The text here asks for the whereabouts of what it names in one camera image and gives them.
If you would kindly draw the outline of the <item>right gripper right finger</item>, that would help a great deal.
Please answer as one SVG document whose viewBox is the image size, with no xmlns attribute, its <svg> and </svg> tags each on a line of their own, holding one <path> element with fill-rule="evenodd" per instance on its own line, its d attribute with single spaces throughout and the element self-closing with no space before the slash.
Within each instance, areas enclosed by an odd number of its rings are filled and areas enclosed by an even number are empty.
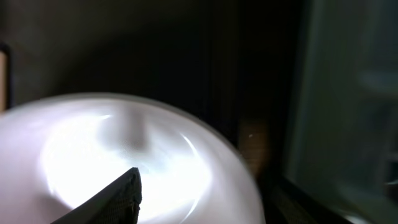
<svg viewBox="0 0 398 224">
<path fill-rule="evenodd" d="M 285 179 L 264 181 L 264 214 L 266 222 L 270 224 L 351 223 L 321 206 Z"/>
</svg>

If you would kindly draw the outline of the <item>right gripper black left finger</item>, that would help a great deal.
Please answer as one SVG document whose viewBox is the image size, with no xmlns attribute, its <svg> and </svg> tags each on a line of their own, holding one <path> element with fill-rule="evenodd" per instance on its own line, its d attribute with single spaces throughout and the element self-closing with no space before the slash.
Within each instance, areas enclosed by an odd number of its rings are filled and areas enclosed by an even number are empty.
<svg viewBox="0 0 398 224">
<path fill-rule="evenodd" d="M 142 202 L 139 169 L 127 172 L 52 224 L 137 224 Z"/>
</svg>

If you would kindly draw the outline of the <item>pink bowl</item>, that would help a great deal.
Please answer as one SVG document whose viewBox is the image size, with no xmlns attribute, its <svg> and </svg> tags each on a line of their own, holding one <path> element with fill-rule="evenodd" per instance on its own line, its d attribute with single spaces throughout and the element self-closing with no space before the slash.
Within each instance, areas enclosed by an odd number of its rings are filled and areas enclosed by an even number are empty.
<svg viewBox="0 0 398 224">
<path fill-rule="evenodd" d="M 52 223 L 139 169 L 139 223 L 264 223 L 255 181 L 232 144 L 170 105 L 73 94 L 1 115 L 1 222 Z"/>
</svg>

